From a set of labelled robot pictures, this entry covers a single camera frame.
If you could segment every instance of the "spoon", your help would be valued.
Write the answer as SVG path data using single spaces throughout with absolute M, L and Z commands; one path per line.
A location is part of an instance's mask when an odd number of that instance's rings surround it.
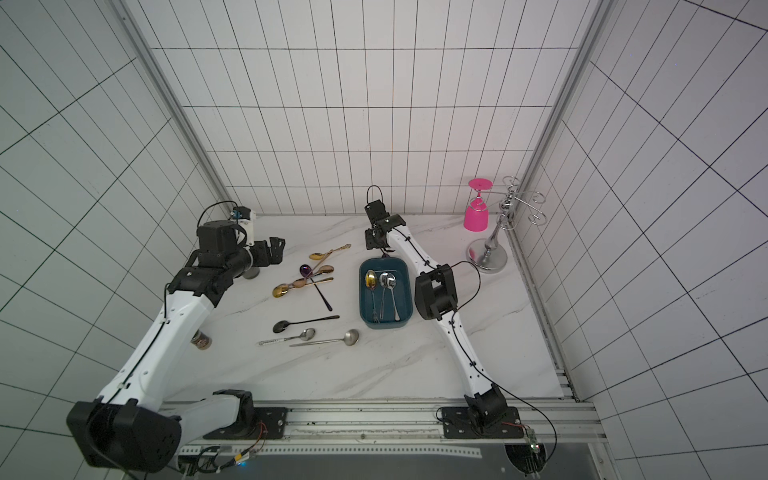
M 267 343 L 286 342 L 288 340 L 294 340 L 294 339 L 301 339 L 306 342 L 307 340 L 311 340 L 314 336 L 315 336 L 315 329 L 309 328 L 301 332 L 301 335 L 287 336 L 284 339 L 262 340 L 261 342 L 258 343 L 258 345 L 266 345 Z
M 310 255 L 310 260 L 323 260 L 325 257 L 329 256 L 331 253 L 336 252 L 338 250 L 344 250 L 344 249 L 350 248 L 351 246 L 352 244 L 348 243 L 344 247 L 334 248 L 328 253 L 313 253 L 312 255 Z
M 372 320 L 374 323 L 379 322 L 379 316 L 376 315 L 376 301 L 373 299 L 373 290 L 376 289 L 376 272 L 368 270 L 366 272 L 366 286 L 371 290 L 371 308 L 373 308 Z
M 333 280 L 333 277 L 326 278 L 326 279 L 323 279 L 323 280 L 317 280 L 314 283 L 329 282 L 331 280 Z M 301 288 L 301 287 L 303 287 L 305 285 L 306 285 L 306 279 L 296 280 L 293 283 L 281 283 L 280 285 L 276 286 L 272 290 L 272 296 L 275 297 L 275 298 L 280 298 L 281 296 L 283 296 L 286 293 L 288 293 L 288 290 L 292 290 L 294 288 Z
M 389 273 L 387 272 L 384 272 L 381 275 L 379 275 L 379 285 L 381 285 L 383 288 L 386 288 L 388 277 L 389 277 Z M 383 292 L 382 292 L 382 306 L 379 309 L 379 311 L 381 312 L 379 314 L 381 320 L 384 320 L 384 293 Z
M 284 331 L 286 328 L 288 328 L 288 325 L 296 325 L 297 323 L 319 322 L 320 320 L 331 320 L 336 318 L 341 318 L 341 317 L 338 315 L 331 315 L 331 316 L 324 316 L 321 319 L 304 320 L 303 322 L 289 322 L 287 320 L 280 320 L 278 323 L 275 323 L 275 326 L 272 327 L 272 331 L 275 333 L 280 333 Z
M 322 267 L 320 267 L 318 269 L 318 273 L 320 273 L 321 270 L 328 270 L 327 267 L 330 267 L 331 271 L 333 272 L 333 267 L 332 266 L 330 266 L 330 265 L 323 265 Z M 320 291 L 320 287 L 317 286 L 317 283 L 315 283 L 312 280 L 310 280 L 310 278 L 312 278 L 314 276 L 313 273 L 312 273 L 312 267 L 307 265 L 307 264 L 304 264 L 304 265 L 299 267 L 299 273 L 301 273 L 301 276 L 303 276 L 305 280 L 309 280 L 315 286 L 315 289 L 317 290 L 317 293 L 320 294 L 320 298 L 322 298 L 323 302 L 326 304 L 326 308 L 328 309 L 329 312 L 332 312 L 333 311 L 333 307 L 331 307 L 331 304 L 328 303 L 328 300 L 326 300 L 326 296 L 323 295 L 323 292 Z
M 357 340 L 359 338 L 360 338 L 360 332 L 358 332 L 355 329 L 351 329 L 349 332 L 344 334 L 344 338 L 342 339 L 318 340 L 316 342 L 308 342 L 308 343 L 294 343 L 291 346 L 319 345 L 320 343 L 331 343 L 331 342 L 344 342 L 344 345 L 352 346 L 357 343 Z
M 397 284 L 397 279 L 394 275 L 391 273 L 386 278 L 386 287 L 389 289 L 389 292 L 392 294 L 392 308 L 395 309 L 395 321 L 400 321 L 400 314 L 397 313 L 397 305 L 395 304 L 395 285 Z

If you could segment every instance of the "wire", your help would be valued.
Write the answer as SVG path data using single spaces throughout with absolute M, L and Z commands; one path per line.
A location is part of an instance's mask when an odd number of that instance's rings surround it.
M 200 214 L 200 218 L 197 219 L 197 226 L 198 227 L 200 226 L 200 222 L 203 221 L 203 217 L 205 216 L 205 213 L 208 210 L 210 210 L 211 208 L 215 207 L 216 205 L 221 205 L 221 204 L 235 204 L 235 207 L 237 207 L 237 202 L 234 201 L 234 200 L 224 200 L 222 202 L 216 202 L 213 205 L 208 205 L 207 207 L 205 207 L 205 210 L 203 210 L 203 213 Z
M 493 385 L 496 385 L 496 383 L 495 383 L 493 380 L 491 380 L 491 379 L 490 379 L 490 378 L 489 378 L 489 377 L 488 377 L 486 374 L 484 374 L 483 372 L 481 372 L 481 371 L 480 371 L 480 369 L 479 369 L 479 368 L 477 367 L 477 365 L 475 364 L 475 361 L 474 361 L 474 360 L 472 360 L 471 356 L 469 356 L 469 354 L 467 353 L 467 351 L 466 351 L 466 350 L 464 350 L 464 346 L 462 345 L 462 343 L 461 343 L 461 342 L 459 342 L 459 340 L 458 340 L 458 337 L 456 336 L 456 326 L 455 326 L 455 323 L 453 322 L 453 316 L 454 316 L 454 315 L 455 315 L 455 312 L 453 313 L 453 315 L 451 315 L 451 322 L 450 322 L 450 324 L 451 324 L 451 329 L 453 330 L 453 336 L 456 338 L 456 343 L 458 343 L 458 346 L 459 346 L 459 347 L 462 349 L 462 352 L 464 352 L 464 355 L 465 355 L 465 356 L 467 357 L 467 359 L 469 360 L 469 365 L 471 365 L 471 366 L 472 366 L 472 368 L 473 368 L 473 369 L 475 369 L 475 371 L 476 371 L 476 372 L 477 372 L 479 375 L 481 375 L 483 378 L 485 378 L 486 380 L 488 380 L 488 381 L 489 381 L 491 384 L 493 384 Z M 549 452 L 549 455 L 547 456 L 546 460 L 544 460 L 544 465 L 547 465 L 547 463 L 549 463 L 549 459 L 550 459 L 550 458 L 552 458 L 552 456 L 554 455 L 554 451 L 555 451 L 555 450 L 557 450 L 557 448 L 558 448 L 558 431 L 557 431 L 557 430 L 554 428 L 554 424 L 553 424 L 553 423 L 552 423 L 552 421 L 549 419 L 549 417 L 547 416 L 547 414 L 546 414 L 546 413 L 542 412 L 541 410 L 537 409 L 536 407 L 534 407 L 534 406 L 533 406 L 533 405 L 531 405 L 530 403 L 528 403 L 528 402 L 526 402 L 525 400 L 521 399 L 520 397 L 518 397 L 518 396 L 517 396 L 517 395 L 515 395 L 514 393 L 510 392 L 509 390 L 507 390 L 507 389 L 506 389 L 506 388 L 504 388 L 503 386 L 500 386 L 500 385 L 499 385 L 498 387 L 499 387 L 500 389 L 504 390 L 504 392 L 506 392 L 508 395 L 510 395 L 510 396 L 511 396 L 511 397 L 513 397 L 514 399 L 516 399 L 516 400 L 518 400 L 518 401 L 520 401 L 520 402 L 523 402 L 525 405 L 527 405 L 527 406 L 531 407 L 531 408 L 532 408 L 533 410 L 535 410 L 536 412 L 539 412 L 539 413 L 541 413 L 541 414 L 544 416 L 544 418 L 547 420 L 547 422 L 549 422 L 549 426 L 550 426 L 550 427 L 552 427 L 552 432 L 554 433 L 554 445 L 552 446 L 552 451 L 551 451 L 551 452 Z
M 432 266 L 432 264 L 429 262 L 429 260 L 427 260 L 426 258 L 424 258 L 424 256 L 422 255 L 422 253 L 421 253 L 421 252 L 419 252 L 419 249 L 418 249 L 418 248 L 416 248 L 416 245 L 414 245 L 414 244 L 413 244 L 413 242 L 411 241 L 411 237 L 408 237 L 408 236 L 406 236 L 406 235 L 405 235 L 403 232 L 401 232 L 400 230 L 397 230 L 397 227 L 393 227 L 392 229 L 393 229 L 395 232 L 397 232 L 397 233 L 399 233 L 400 235 L 402 235 L 402 236 L 403 236 L 403 238 L 405 238 L 405 239 L 406 239 L 406 242 L 408 242 L 408 243 L 410 243 L 410 244 L 411 244 L 411 248 L 412 248 L 412 249 L 413 249 L 413 250 L 416 252 L 416 255 L 418 255 L 418 256 L 419 256 L 419 258 L 421 258 L 421 259 L 422 259 L 422 262 L 424 262 L 424 265 L 425 265 L 425 266 L 428 266 L 429 268 L 431 268 L 431 269 L 432 269 L 432 270 L 430 270 L 430 271 L 434 271 L 434 270 L 437 270 L 435 267 L 433 267 L 433 266 Z
M 480 374 L 482 377 L 484 377 L 484 378 L 485 378 L 486 380 L 488 380 L 490 383 L 492 383 L 492 384 L 494 384 L 494 385 L 495 385 L 495 383 L 494 383 L 494 381 L 493 381 L 493 380 L 491 380 L 491 379 L 490 379 L 490 378 L 489 378 L 489 377 L 488 377 L 486 374 L 484 374 L 483 372 L 481 372 L 481 371 L 480 371 L 480 369 L 477 367 L 477 364 L 475 363 L 475 361 L 472 359 L 472 357 L 471 357 L 471 356 L 469 356 L 469 354 L 467 353 L 467 351 L 466 351 L 466 350 L 464 350 L 464 346 L 462 345 L 462 343 L 461 343 L 461 342 L 459 342 L 459 340 L 458 340 L 458 337 L 456 336 L 456 327 L 455 327 L 455 323 L 454 323 L 454 321 L 453 321 L 453 317 L 454 317 L 454 315 L 456 314 L 456 312 L 458 312 L 458 311 L 459 311 L 459 310 L 460 310 L 460 309 L 461 309 L 461 308 L 462 308 L 464 305 L 466 305 L 467 303 L 469 303 L 469 302 L 471 302 L 471 301 L 473 301 L 473 300 L 475 299 L 475 297 L 478 295 L 478 293 L 480 293 L 480 286 L 481 286 L 481 284 L 482 284 L 482 276 L 480 275 L 480 270 L 479 270 L 479 269 L 478 269 L 478 267 L 477 267 L 475 264 L 473 264 L 472 262 L 469 262 L 469 261 L 467 261 L 467 260 L 462 260 L 461 262 L 457 262 L 457 263 L 454 263 L 453 265 L 451 265 L 451 268 L 453 268 L 453 267 L 454 267 L 454 266 L 456 266 L 456 265 L 459 265 L 460 263 L 469 263 L 470 265 L 472 265 L 472 266 L 475 268 L 475 271 L 477 271 L 477 273 L 478 273 L 478 289 L 477 289 L 477 291 L 475 291 L 475 295 L 473 295 L 471 299 L 469 299 L 469 300 L 467 300 L 466 302 L 462 303 L 462 305 L 461 305 L 461 306 L 459 306 L 459 307 L 456 309 L 456 311 L 455 311 L 455 312 L 453 312 L 453 314 L 451 315 L 451 321 L 450 321 L 450 324 L 451 324 L 451 329 L 453 330 L 453 336 L 456 338 L 456 343 L 458 343 L 458 346 L 459 346 L 459 347 L 462 349 L 462 352 L 464 352 L 464 355 L 465 355 L 465 356 L 467 357 L 467 359 L 469 360 L 469 365 L 471 365 L 471 366 L 472 366 L 472 368 L 473 368 L 473 369 L 475 369 L 475 371 L 476 371 L 478 374 Z M 521 399 L 520 397 L 518 397 L 518 396 L 517 396 L 517 395 L 515 395 L 514 393 L 510 392 L 509 390 L 507 390 L 507 389 L 506 389 L 506 388 L 504 388 L 503 386 L 500 386 L 500 385 L 499 385 L 498 387 L 499 387 L 500 389 L 504 390 L 504 392 L 506 392 L 508 395 L 510 395 L 510 396 L 511 396 L 511 397 L 513 397 L 514 399 L 516 399 L 516 400 L 518 400 L 518 401 L 520 401 L 520 402 L 523 402 L 525 405 L 527 405 L 527 406 L 531 407 L 531 408 L 532 408 L 533 410 L 535 410 L 536 412 L 539 412 L 539 413 L 541 413 L 541 414 L 544 416 L 544 418 L 547 420 L 547 422 L 549 422 L 549 426 L 550 426 L 550 427 L 552 427 L 552 432 L 554 433 L 554 445 L 552 446 L 552 451 L 551 451 L 551 452 L 549 452 L 549 455 L 548 455 L 548 456 L 547 456 L 547 458 L 544 460 L 544 465 L 547 465 L 547 464 L 549 463 L 549 459 L 550 459 L 550 458 L 552 458 L 552 456 L 554 455 L 554 451 L 555 451 L 555 450 L 557 450 L 557 448 L 558 448 L 558 431 L 554 429 L 554 424 L 553 424 L 553 423 L 552 423 L 552 421 L 549 419 L 549 417 L 547 416 L 547 414 L 546 414 L 546 413 L 542 412 L 541 410 L 537 409 L 536 407 L 534 407 L 534 406 L 533 406 L 533 405 L 531 405 L 530 403 L 528 403 L 528 402 L 526 402 L 525 400 Z M 516 424 L 512 424 L 512 423 L 505 423 L 505 422 L 502 422 L 502 424 L 506 424 L 506 425 L 513 425 L 513 426 L 521 426 L 521 425 L 516 425 Z
M 480 270 L 478 269 L 477 265 L 475 265 L 474 263 L 472 263 L 472 262 L 470 262 L 468 260 L 462 260 L 461 262 L 456 262 L 453 265 L 451 265 L 451 268 L 453 268 L 456 265 L 459 265 L 460 263 L 469 263 L 475 269 L 475 272 L 477 272 L 477 274 L 478 274 L 478 289 L 475 291 L 475 295 L 472 295 L 471 299 L 467 300 L 466 302 L 464 302 L 460 306 L 458 306 L 458 308 L 456 309 L 457 312 L 459 310 L 461 310 L 464 305 L 466 305 L 467 303 L 469 303 L 469 302 L 471 302 L 471 301 L 473 301 L 475 299 L 475 297 L 478 295 L 478 293 L 480 293 L 480 287 L 482 286 L 482 276 L 480 275 Z
M 382 189 L 381 189 L 381 187 L 380 187 L 379 185 L 371 185 L 370 187 L 368 187 L 368 190 L 366 190 L 366 202 L 367 202 L 368 204 L 370 204 L 370 203 L 371 203 L 371 202 L 368 200 L 368 194 L 370 193 L 371 189 L 372 189 L 372 188 L 374 188 L 374 187 L 376 187 L 376 188 L 378 188 L 378 189 L 379 189 L 379 196 L 382 198 L 382 203 L 384 203 L 384 194 L 382 193 Z
M 519 429 L 523 429 L 523 431 L 525 431 L 525 425 L 518 425 L 517 423 L 510 423 L 510 422 L 502 422 L 502 425 L 509 425 L 511 427 L 518 427 Z
M 197 454 L 197 458 L 194 462 L 194 471 L 200 472 L 200 473 L 218 473 L 224 470 L 225 468 L 229 468 L 233 465 L 236 465 L 246 454 L 248 454 L 251 450 L 253 450 L 256 445 L 261 442 L 261 447 L 254 452 L 254 455 L 258 452 L 261 452 L 261 449 L 264 448 L 264 443 L 266 443 L 266 434 L 267 429 L 266 425 L 264 425 L 264 422 L 259 422 L 259 436 L 256 438 L 256 441 L 248 447 L 247 449 L 243 450 L 242 452 L 235 455 L 230 461 L 227 463 L 224 463 L 222 465 L 216 465 L 216 459 L 219 457 L 219 449 L 221 448 L 221 445 L 213 445 L 210 447 L 206 447 L 205 449 L 200 450 L 200 453 Z M 203 465 L 200 465 L 200 460 L 203 457 L 203 454 L 207 452 L 216 452 L 216 454 L 213 457 L 206 458 L 205 463 Z
M 141 357 L 139 357 L 139 360 L 138 360 L 138 362 L 136 362 L 136 363 L 134 364 L 134 368 L 132 368 L 132 369 L 131 369 L 131 371 L 130 371 L 130 372 L 128 372 L 128 374 L 125 376 L 125 380 L 123 381 L 123 383 L 125 383 L 125 382 L 126 382 L 126 381 L 127 381 L 127 380 L 128 380 L 128 379 L 129 379 L 129 378 L 130 378 L 130 377 L 131 377 L 133 374 L 134 374 L 134 372 L 136 371 L 136 368 L 137 368 L 137 367 L 138 367 L 138 366 L 141 364 L 141 360 L 143 360 L 143 359 L 144 359 L 144 357 L 147 355 L 147 352 L 149 352 L 149 350 L 152 348 L 152 345 L 154 345 L 154 341 L 155 341 L 155 340 L 157 340 L 157 338 L 159 337 L 159 335 L 160 335 L 160 332 L 162 332 L 162 331 L 163 331 L 163 327 L 164 327 L 164 326 L 165 326 L 165 323 L 161 323 L 161 324 L 160 324 L 160 328 L 159 328 L 159 329 L 157 329 L 157 333 L 155 333 L 155 335 L 154 335 L 154 338 L 153 338 L 153 339 L 152 339 L 152 341 L 150 342 L 149 346 L 148 346 L 148 347 L 147 347 L 147 349 L 146 349 L 146 350 L 145 350 L 145 351 L 144 351 L 144 352 L 141 354 Z M 109 458 L 109 457 L 108 457 L 108 456 L 107 456 L 105 453 L 103 453 L 103 452 L 102 452 L 102 451 L 101 451 L 101 450 L 100 450 L 100 449 L 99 449 L 99 448 L 96 446 L 96 442 L 95 442 L 95 441 L 94 441 L 94 439 L 93 439 L 93 435 L 91 435 L 91 426 L 93 425 L 93 422 L 94 422 L 94 419 L 96 419 L 96 416 L 97 416 L 97 415 L 98 415 L 98 414 L 101 412 L 101 410 L 103 410 L 103 409 L 106 407 L 106 405 L 108 405 L 109 403 L 111 403 L 111 402 L 112 402 L 112 400 L 114 400 L 114 398 L 115 398 L 116 396 L 118 396 L 118 394 L 119 394 L 121 391 L 122 391 L 122 388 L 119 388 L 119 389 L 117 390 L 117 392 L 115 392 L 115 393 L 114 393 L 114 395 L 113 395 L 113 396 L 112 396 L 112 397 L 111 397 L 109 400 L 107 400 L 106 402 L 100 403 L 100 404 L 98 405 L 98 410 L 96 410 L 96 412 L 94 412 L 94 414 L 93 414 L 93 415 L 92 415 L 92 416 L 91 416 L 91 417 L 88 419 L 88 422 L 85 424 L 85 441 L 88 443 L 88 446 L 90 446 L 90 447 L 91 447 L 91 448 L 94 450 L 94 452 L 98 453 L 98 454 L 99 454 L 99 455 L 100 455 L 100 456 L 101 456 L 101 457 L 102 457 L 104 460 L 106 460 L 107 462 L 110 462 L 112 465 L 114 465 L 115 467 L 117 467 L 117 468 L 119 468 L 120 470 L 122 470 L 122 471 L 123 471 L 123 473 L 125 473 L 126 475 L 128 475 L 129 477 L 131 477 L 133 480 L 139 480 L 139 479 L 138 479 L 138 478 L 137 478 L 135 475 L 133 475 L 132 473 L 130 473 L 130 472 L 129 472 L 129 471 L 126 469 L 126 468 L 124 468 L 122 465 L 120 465 L 120 464 L 119 464 L 119 463 L 117 463 L 115 460 L 113 460 L 112 458 Z

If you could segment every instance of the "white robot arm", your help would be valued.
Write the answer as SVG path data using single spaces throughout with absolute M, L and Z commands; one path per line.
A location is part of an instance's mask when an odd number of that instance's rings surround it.
M 450 345 L 464 383 L 467 415 L 474 432 L 484 435 L 498 429 L 498 423 L 508 410 L 501 389 L 485 373 L 464 331 L 458 313 L 458 296 L 449 265 L 438 265 L 412 239 L 406 222 L 390 215 L 380 200 L 366 205 L 371 228 L 366 230 L 366 248 L 396 248 L 404 254 L 418 272 L 415 279 L 414 302 L 419 315 L 435 320 L 445 341 Z
M 389 246 L 404 254 L 408 260 L 411 261 L 419 274 L 429 273 L 434 270 L 434 268 L 429 265 L 437 265 L 437 262 L 435 262 L 424 249 L 413 240 L 411 230 L 407 226 L 403 225 L 394 228 L 387 233 L 386 238 L 389 242 Z M 476 393 L 487 392 L 492 389 L 492 385 L 488 379 L 480 376 L 475 371 L 475 368 L 470 365 L 469 361 L 467 361 L 467 356 L 473 359 L 477 359 L 478 356 L 475 354 L 472 344 L 469 342 L 469 337 L 467 337 L 467 333 L 464 331 L 462 319 L 459 315 L 458 312 L 451 313 L 449 315 L 450 318 L 440 320 L 435 322 L 435 324 L 440 328 L 440 331 L 445 336 L 445 341 L 451 347 L 453 356 L 456 359 L 456 365 L 461 372 L 465 392 L 469 396 L 474 397 Z M 479 360 L 475 360 L 475 366 L 481 371 L 484 371 Z
M 168 284 L 161 311 L 125 366 L 96 400 L 69 412 L 67 425 L 89 465 L 158 472 L 181 446 L 214 430 L 245 439 L 259 430 L 253 399 L 240 390 L 158 413 L 184 347 L 199 337 L 233 279 L 254 278 L 260 266 L 283 260 L 285 240 L 255 241 L 249 209 L 235 207 L 231 217 L 197 228 L 200 248 Z

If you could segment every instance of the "chrome stand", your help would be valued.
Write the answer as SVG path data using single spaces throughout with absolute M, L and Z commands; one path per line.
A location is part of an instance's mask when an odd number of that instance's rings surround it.
M 498 233 L 501 230 L 514 230 L 517 226 L 517 222 L 513 218 L 514 212 L 512 211 L 515 202 L 525 204 L 534 211 L 528 215 L 528 220 L 534 225 L 544 225 L 547 223 L 547 217 L 541 210 L 523 200 L 524 195 L 530 194 L 530 200 L 533 204 L 543 204 L 546 201 L 544 194 L 535 191 L 518 192 L 520 186 L 514 177 L 504 177 L 504 181 L 507 185 L 506 193 L 489 192 L 490 194 L 505 195 L 504 200 L 498 203 L 498 208 L 501 212 L 498 215 L 498 220 L 496 220 L 496 228 L 493 229 L 493 233 L 487 239 L 479 238 L 467 247 L 467 260 L 484 273 L 500 272 L 507 264 L 507 252 L 498 245 Z

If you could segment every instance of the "small jar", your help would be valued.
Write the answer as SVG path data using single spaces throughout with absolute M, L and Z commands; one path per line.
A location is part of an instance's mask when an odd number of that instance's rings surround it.
M 213 342 L 213 340 L 205 333 L 202 333 L 200 330 L 196 331 L 192 337 L 192 340 L 190 340 L 190 343 L 195 345 L 200 350 L 205 350 L 208 348 L 211 342 Z

